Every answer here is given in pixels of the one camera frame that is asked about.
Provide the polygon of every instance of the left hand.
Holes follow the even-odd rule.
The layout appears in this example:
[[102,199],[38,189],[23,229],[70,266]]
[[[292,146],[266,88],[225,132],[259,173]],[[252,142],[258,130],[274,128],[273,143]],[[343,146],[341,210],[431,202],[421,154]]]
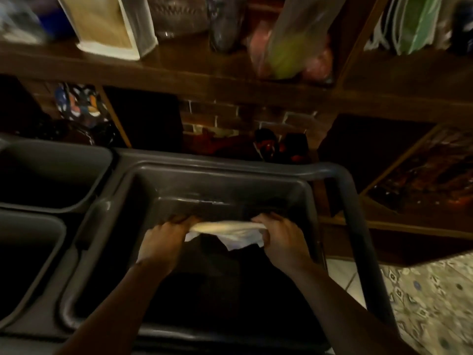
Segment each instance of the left hand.
[[186,234],[199,222],[200,219],[194,216],[174,217],[148,230],[139,247],[136,263],[160,264],[170,274],[177,265]]

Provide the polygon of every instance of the right hand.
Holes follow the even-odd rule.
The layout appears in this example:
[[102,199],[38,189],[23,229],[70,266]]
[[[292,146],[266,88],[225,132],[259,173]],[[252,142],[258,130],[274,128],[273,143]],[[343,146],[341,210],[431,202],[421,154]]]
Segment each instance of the right hand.
[[312,262],[304,233],[289,219],[275,213],[263,213],[252,221],[262,223],[268,229],[263,233],[264,252],[283,273],[289,276],[304,261]]

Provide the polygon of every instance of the tiled floor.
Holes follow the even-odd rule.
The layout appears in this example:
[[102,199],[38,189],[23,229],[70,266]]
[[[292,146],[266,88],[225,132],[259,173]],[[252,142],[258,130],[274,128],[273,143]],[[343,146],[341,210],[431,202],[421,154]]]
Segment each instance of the tiled floor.
[[[328,259],[327,265],[330,277],[366,307],[355,263]],[[381,271],[405,342],[423,355],[473,355],[473,253]]]

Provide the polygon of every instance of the wooden shelving unit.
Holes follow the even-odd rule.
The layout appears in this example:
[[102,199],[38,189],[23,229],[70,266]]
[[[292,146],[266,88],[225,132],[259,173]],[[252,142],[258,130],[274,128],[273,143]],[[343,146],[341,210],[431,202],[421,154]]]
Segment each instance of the wooden shelving unit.
[[[202,101],[473,128],[473,59],[432,49],[409,56],[363,51],[387,1],[347,0],[330,30],[335,55],[335,83],[330,86],[259,80],[245,50],[230,55],[213,53],[207,35],[163,42],[138,62],[82,53],[74,39],[47,46],[0,43],[0,73]],[[396,214],[366,195],[361,200],[372,229],[473,239],[473,221],[464,215],[438,214],[435,209]],[[327,212],[321,221],[344,224],[341,214],[330,217]]]

